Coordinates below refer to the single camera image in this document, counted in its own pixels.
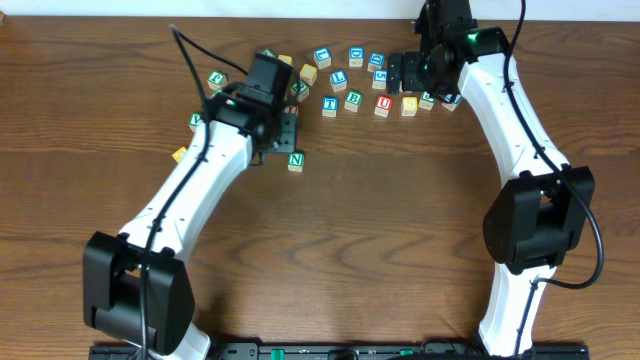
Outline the green N block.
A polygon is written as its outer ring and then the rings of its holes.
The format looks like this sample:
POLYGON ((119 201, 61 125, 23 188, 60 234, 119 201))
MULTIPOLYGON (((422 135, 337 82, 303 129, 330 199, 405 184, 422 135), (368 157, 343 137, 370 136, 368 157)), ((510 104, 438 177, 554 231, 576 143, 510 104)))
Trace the green N block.
POLYGON ((302 172, 305 163, 305 154, 294 152, 288 156, 287 168, 290 172, 302 172))

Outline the red U block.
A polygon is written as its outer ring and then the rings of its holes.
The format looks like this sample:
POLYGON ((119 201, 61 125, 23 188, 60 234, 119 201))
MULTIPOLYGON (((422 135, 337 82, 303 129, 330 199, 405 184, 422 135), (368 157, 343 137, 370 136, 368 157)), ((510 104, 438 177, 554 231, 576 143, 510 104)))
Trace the red U block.
POLYGON ((374 114, 380 117, 388 117, 393 105, 393 99, 380 95, 375 103, 374 114))

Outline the green R block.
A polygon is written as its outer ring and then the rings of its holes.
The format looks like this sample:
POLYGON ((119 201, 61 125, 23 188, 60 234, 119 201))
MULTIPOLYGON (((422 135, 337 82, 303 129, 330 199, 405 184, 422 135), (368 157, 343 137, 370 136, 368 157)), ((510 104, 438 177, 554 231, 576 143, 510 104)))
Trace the green R block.
POLYGON ((290 87, 291 95, 297 102, 302 102, 310 94, 310 86, 303 80, 295 81, 290 87))

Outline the red I block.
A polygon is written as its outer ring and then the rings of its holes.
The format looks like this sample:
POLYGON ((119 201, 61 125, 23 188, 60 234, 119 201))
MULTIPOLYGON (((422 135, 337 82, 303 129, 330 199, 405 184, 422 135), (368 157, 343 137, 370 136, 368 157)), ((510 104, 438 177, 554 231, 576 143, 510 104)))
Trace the red I block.
POLYGON ((298 105, 290 105, 290 106, 287 108, 287 112, 288 112, 289 114, 293 114, 293 115, 295 115, 295 116, 298 116, 298 115, 299 115, 299 106, 298 106, 298 105))

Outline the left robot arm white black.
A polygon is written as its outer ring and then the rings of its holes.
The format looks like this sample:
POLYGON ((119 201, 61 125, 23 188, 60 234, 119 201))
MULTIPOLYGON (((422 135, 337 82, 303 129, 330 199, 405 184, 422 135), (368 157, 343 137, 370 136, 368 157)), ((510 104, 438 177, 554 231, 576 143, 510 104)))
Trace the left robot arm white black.
POLYGON ((186 271, 224 192, 265 153, 295 148, 299 102, 219 90, 191 117, 194 136, 160 190, 117 235, 94 233, 83 253, 83 320, 138 346, 138 359, 204 359, 210 337, 193 322, 186 271))

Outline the yellow S block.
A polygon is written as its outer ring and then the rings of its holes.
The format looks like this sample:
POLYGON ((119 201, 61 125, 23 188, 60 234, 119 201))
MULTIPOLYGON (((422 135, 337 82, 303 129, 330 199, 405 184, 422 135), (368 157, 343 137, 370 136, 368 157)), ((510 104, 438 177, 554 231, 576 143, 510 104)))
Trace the yellow S block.
POLYGON ((413 117, 418 110, 418 98, 414 96, 405 96, 401 102, 401 115, 403 117, 413 117))

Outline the green J block right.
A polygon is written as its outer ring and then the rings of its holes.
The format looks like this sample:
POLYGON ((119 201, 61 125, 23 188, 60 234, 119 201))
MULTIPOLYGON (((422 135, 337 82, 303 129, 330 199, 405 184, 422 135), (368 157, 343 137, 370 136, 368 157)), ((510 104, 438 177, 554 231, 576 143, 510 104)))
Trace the green J block right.
POLYGON ((436 103, 436 98, 428 92, 423 92, 419 98, 418 107, 424 110, 431 110, 436 103))

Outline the blue T block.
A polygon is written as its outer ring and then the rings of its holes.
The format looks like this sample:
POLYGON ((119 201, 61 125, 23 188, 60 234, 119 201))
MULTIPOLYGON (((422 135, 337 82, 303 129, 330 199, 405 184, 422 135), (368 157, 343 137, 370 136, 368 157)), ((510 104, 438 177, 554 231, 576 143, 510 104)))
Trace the blue T block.
POLYGON ((321 111, 323 117, 335 118, 339 107, 339 99, 337 97, 325 96, 322 101, 321 111))

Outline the green B block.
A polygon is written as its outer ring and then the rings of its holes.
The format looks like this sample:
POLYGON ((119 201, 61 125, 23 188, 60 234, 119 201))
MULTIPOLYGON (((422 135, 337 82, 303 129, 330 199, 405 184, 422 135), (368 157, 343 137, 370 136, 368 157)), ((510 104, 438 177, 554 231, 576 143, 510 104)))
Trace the green B block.
POLYGON ((345 97, 345 109, 357 112, 362 104, 363 94, 356 90, 350 90, 345 97))

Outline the yellow block top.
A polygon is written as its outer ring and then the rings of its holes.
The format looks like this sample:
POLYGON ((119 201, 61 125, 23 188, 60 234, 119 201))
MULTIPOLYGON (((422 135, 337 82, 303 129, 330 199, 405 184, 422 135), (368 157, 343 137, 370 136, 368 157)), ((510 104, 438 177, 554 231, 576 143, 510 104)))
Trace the yellow block top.
POLYGON ((278 59, 289 66, 293 66, 293 58, 291 56, 281 54, 278 59))

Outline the green 7 block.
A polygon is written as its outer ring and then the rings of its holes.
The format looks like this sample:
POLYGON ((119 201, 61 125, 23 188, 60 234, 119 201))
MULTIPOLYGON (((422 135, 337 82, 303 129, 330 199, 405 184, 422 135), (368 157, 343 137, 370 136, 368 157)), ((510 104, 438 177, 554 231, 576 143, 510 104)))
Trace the green 7 block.
POLYGON ((222 92, 222 89, 215 90, 215 91, 211 94, 210 98, 211 98, 211 99, 215 98, 215 97, 216 97, 216 95, 217 95, 218 93, 220 93, 220 92, 222 92))

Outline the blue L block top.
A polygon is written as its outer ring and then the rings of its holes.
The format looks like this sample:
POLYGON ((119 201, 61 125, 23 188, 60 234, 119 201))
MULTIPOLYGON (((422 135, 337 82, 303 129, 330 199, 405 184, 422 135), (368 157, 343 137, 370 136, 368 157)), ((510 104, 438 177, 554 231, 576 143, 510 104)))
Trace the blue L block top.
POLYGON ((332 55, 327 47, 321 47, 313 52, 314 61, 318 69, 325 69, 332 64, 332 55))

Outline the green J block left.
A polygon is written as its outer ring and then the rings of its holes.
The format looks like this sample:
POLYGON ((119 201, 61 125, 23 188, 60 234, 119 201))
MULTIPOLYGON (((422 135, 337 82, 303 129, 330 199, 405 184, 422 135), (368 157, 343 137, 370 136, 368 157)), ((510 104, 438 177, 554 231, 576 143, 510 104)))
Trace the green J block left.
POLYGON ((214 70, 209 75, 207 83, 211 90, 220 90, 228 84, 228 77, 225 73, 214 70))

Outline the green V block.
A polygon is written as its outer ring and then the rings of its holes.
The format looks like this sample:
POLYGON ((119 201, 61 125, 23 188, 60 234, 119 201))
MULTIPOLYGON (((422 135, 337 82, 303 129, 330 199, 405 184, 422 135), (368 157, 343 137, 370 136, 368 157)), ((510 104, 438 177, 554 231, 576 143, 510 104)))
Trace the green V block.
POLYGON ((189 119, 189 128, 191 129, 192 132, 196 132, 198 126, 200 123, 203 123, 203 115, 197 112, 194 112, 191 114, 191 117, 189 119))

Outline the yellow G block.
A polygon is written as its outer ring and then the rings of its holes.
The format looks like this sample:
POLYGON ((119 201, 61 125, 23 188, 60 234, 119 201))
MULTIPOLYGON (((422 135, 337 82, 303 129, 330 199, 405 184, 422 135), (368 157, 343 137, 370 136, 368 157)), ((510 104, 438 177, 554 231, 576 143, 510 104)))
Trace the yellow G block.
POLYGON ((187 152, 188 152, 187 148, 181 147, 172 154, 172 158, 177 163, 180 163, 183 160, 184 156, 187 154, 187 152))

